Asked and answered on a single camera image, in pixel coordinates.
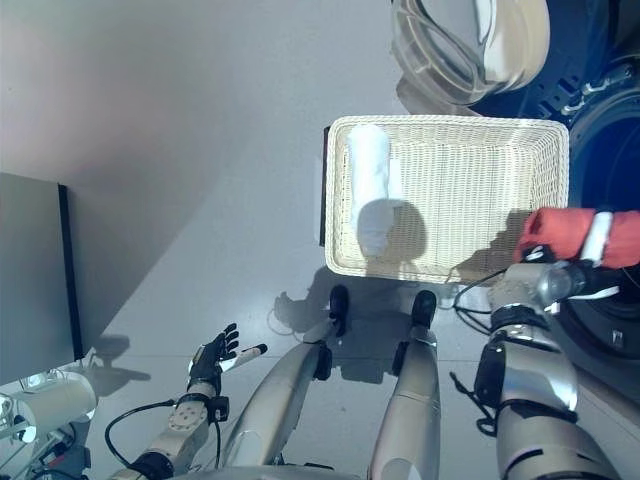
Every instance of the gray floor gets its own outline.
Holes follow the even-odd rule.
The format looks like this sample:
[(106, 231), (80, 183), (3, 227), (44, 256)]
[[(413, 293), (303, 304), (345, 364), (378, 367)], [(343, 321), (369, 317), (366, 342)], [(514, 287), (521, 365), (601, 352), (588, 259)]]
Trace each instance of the gray floor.
[[(312, 384), (284, 455), (364, 475), (419, 286), (331, 274), (317, 242), (318, 200), (323, 128), (347, 114), (404, 113), (389, 2), (98, 3), (6, 2), (13, 15), (3, 19), (17, 88), (3, 115), (20, 114), (3, 136), (3, 169), (74, 192), (84, 328), (108, 365), (88, 438), (90, 477), (118, 468), (103, 441), (107, 422), (181, 392), (195, 348), (230, 322), (243, 344), (269, 345), (223, 379), (237, 417), (320, 318), (336, 282), (353, 292), (351, 331), (332, 345), (333, 375)], [(437, 293), (446, 307), (450, 292)], [(485, 302), (483, 291), (471, 301)], [(454, 370), (472, 383), (482, 337), (445, 308), (434, 330), (441, 478), (497, 478), (494, 442), (476, 431), (475, 407), (448, 378)], [(640, 435), (588, 397), (580, 409), (621, 472), (637, 478)], [(114, 441), (133, 458), (165, 417), (131, 418)], [(213, 455), (210, 442), (198, 462)]]

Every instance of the floor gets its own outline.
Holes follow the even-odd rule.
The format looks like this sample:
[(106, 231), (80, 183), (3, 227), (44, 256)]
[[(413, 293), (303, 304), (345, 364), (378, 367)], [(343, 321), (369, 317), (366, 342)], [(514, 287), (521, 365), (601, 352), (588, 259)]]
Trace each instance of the floor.
[[(168, 83), (161, 85), (166, 90), (153, 90), (158, 101), (152, 97), (138, 104), (144, 99), (136, 95), (125, 100), (151, 108), (155, 117), (149, 120), (163, 132), (154, 140), (162, 142), (182, 127), (184, 148), (173, 151), (163, 144), (165, 149), (141, 160), (144, 168), (132, 167), (136, 159), (123, 150), (125, 160), (117, 157), (116, 166), (125, 174), (110, 170), (108, 155), (100, 157), (95, 171), (86, 165), (90, 173), (77, 173), (72, 166), (64, 173), (50, 170), (75, 189), (84, 222), (80, 228), (94, 242), (82, 246), (95, 261), (91, 268), (84, 263), (82, 278), (90, 295), (83, 307), (92, 315), (98, 312), (86, 318), (96, 318), (88, 328), (96, 362), (103, 365), (87, 441), (90, 478), (107, 478), (118, 469), (103, 440), (107, 423), (132, 407), (179, 395), (197, 346), (231, 322), (239, 325), (242, 345), (269, 346), (260, 359), (223, 378), (231, 418), (237, 418), (265, 373), (323, 316), (324, 299), (336, 283), (352, 292), (350, 331), (331, 345), (333, 374), (311, 385), (285, 459), (365, 475), (394, 387), (391, 359), (406, 334), (407, 312), (420, 288), (433, 288), (441, 304), (433, 327), (442, 398), (440, 477), (497, 478), (495, 442), (476, 430), (478, 412), (448, 377), (455, 371), (471, 385), (483, 345), (483, 337), (447, 309), (452, 291), (341, 278), (325, 267), (318, 246), (323, 128), (348, 114), (405, 113), (395, 95), (400, 71), (390, 53), (389, 2), (281, 1), (247, 7), (193, 1), (180, 12), (170, 3), (154, 4), (153, 21), (145, 28), (153, 29), (162, 15), (167, 22), (172, 15), (175, 22), (185, 22), (181, 28), (196, 42), (188, 51), (197, 68), (187, 77), (172, 71), (185, 97), (165, 101), (163, 92), (175, 92)], [(143, 7), (136, 8), (141, 15)], [(180, 31), (173, 33), (180, 41)], [(163, 60), (157, 51), (150, 54)], [(133, 62), (131, 68), (138, 65)], [(154, 75), (144, 78), (158, 86)], [(173, 111), (179, 115), (172, 116)], [(137, 118), (136, 112), (127, 118)], [(201, 149), (191, 156), (193, 142)], [(120, 190), (108, 191), (110, 185)], [(99, 195), (88, 198), (113, 200), (114, 192), (122, 198), (82, 203), (82, 195), (97, 187), (102, 187)], [(130, 209), (124, 200), (135, 204)], [(121, 242), (104, 240), (118, 236), (114, 232)], [(136, 260), (138, 252), (146, 255), (144, 262)], [(484, 291), (478, 289), (469, 302), (484, 305)], [(98, 339), (95, 332), (111, 319), (99, 313), (112, 310), (117, 313)], [(623, 476), (634, 478), (640, 434), (588, 397), (580, 413)], [(163, 428), (166, 415), (152, 411), (127, 419), (114, 429), (114, 442), (134, 458)], [(232, 424), (224, 426), (223, 436)], [(210, 466), (214, 452), (212, 436), (197, 463)]]

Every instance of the robotic hand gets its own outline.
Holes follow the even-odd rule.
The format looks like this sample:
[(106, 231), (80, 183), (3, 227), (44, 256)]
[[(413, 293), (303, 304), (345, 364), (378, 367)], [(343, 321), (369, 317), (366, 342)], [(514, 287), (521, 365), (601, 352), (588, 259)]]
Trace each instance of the robotic hand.
[[(261, 344), (236, 353), (238, 337), (236, 324), (233, 323), (212, 342), (198, 348), (189, 365), (187, 392), (174, 402), (175, 408), (169, 416), (167, 428), (135, 462), (128, 463), (119, 456), (127, 468), (116, 473), (112, 479), (163, 480), (187, 473), (193, 457), (207, 441), (212, 423), (218, 434), (219, 459), (218, 422), (226, 421), (229, 415), (229, 399), (220, 396), (221, 375), (267, 351), (267, 346)], [(171, 403), (155, 405), (170, 406)], [(108, 430), (114, 422), (107, 427), (107, 440)]]
[(480, 430), (497, 437), (500, 478), (619, 479), (576, 425), (577, 375), (545, 317), (556, 301), (607, 291), (615, 278), (589, 262), (521, 263), (491, 287), (490, 335), (474, 392), (452, 378), (485, 414)]

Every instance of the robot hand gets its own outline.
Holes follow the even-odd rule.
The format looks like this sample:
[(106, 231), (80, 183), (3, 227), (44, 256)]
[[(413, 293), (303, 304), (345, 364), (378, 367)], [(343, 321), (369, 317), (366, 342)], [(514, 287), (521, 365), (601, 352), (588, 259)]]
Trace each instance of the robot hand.
[(237, 325), (228, 325), (212, 342), (201, 345), (189, 364), (189, 387), (197, 383), (213, 385), (216, 395), (220, 395), (222, 372), (239, 367), (267, 351), (265, 344), (256, 345), (236, 353)]

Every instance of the black cable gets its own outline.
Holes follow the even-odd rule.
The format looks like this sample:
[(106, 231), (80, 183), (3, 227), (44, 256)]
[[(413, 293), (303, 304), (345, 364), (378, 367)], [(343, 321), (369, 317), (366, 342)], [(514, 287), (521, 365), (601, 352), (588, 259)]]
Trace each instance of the black cable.
[(217, 437), (217, 445), (216, 445), (216, 469), (220, 465), (220, 424), (218, 422), (213, 422), (216, 427), (216, 437)]
[(471, 314), (461, 310), (455, 310), (455, 312), (458, 318), (462, 320), (462, 322), (465, 325), (467, 325), (469, 328), (485, 336), (489, 336), (489, 334), (491, 333), (491, 331), (489, 330), (489, 327), (487, 327), (484, 323), (482, 323), (477, 318), (473, 317)]
[(45, 475), (51, 475), (51, 474), (59, 475), (61, 477), (65, 477), (65, 478), (67, 478), (69, 480), (89, 480), (89, 477), (87, 477), (86, 475), (80, 475), (79, 477), (74, 477), (70, 473), (63, 472), (62, 470), (55, 470), (55, 469), (52, 469), (52, 468), (47, 468), (45, 470), (40, 470), (33, 477), (31, 477), (31, 480), (37, 480), (40, 477), (44, 477)]
[(78, 431), (76, 430), (75, 425), (73, 423), (69, 423), (69, 427), (71, 427), (71, 432), (73, 433), (73, 441), (69, 448), (73, 447), (76, 444), (76, 440), (78, 439)]
[(478, 285), (483, 284), (487, 280), (491, 280), (492, 278), (497, 277), (498, 275), (501, 275), (506, 271), (507, 271), (506, 268), (504, 268), (480, 280), (476, 280), (475, 282), (470, 283), (469, 285), (464, 287), (462, 290), (460, 290), (456, 294), (456, 296), (453, 298), (453, 309), (456, 312), (456, 315), (458, 316), (458, 318), (462, 320), (467, 326), (473, 328), (475, 331), (479, 333), (482, 333), (483, 335), (489, 335), (491, 333), (491, 328), (488, 325), (485, 325), (478, 318), (474, 317), (472, 314), (477, 313), (479, 315), (491, 315), (491, 310), (477, 310), (475, 308), (461, 307), (459, 305), (460, 298), (462, 297), (462, 295), (467, 293), (472, 288), (477, 287)]
[(131, 467), (131, 464), (127, 461), (126, 458), (124, 458), (120, 454), (120, 452), (118, 452), (116, 447), (111, 442), (110, 432), (111, 432), (111, 429), (113, 428), (113, 426), (116, 423), (118, 423), (119, 421), (124, 420), (125, 418), (127, 418), (129, 415), (133, 415), (134, 413), (143, 412), (145, 410), (151, 410), (152, 408), (158, 408), (158, 407), (173, 407), (175, 404), (176, 404), (176, 402), (173, 399), (165, 400), (164, 402), (149, 403), (148, 405), (142, 405), (140, 407), (136, 407), (136, 408), (134, 408), (132, 410), (129, 410), (128, 412), (125, 412), (122, 415), (120, 415), (119, 417), (116, 417), (115, 419), (113, 419), (111, 421), (111, 423), (109, 423), (109, 425), (107, 425), (107, 428), (105, 428), (105, 430), (104, 430), (104, 441), (107, 443), (107, 448), (109, 448), (109, 451), (126, 468)]

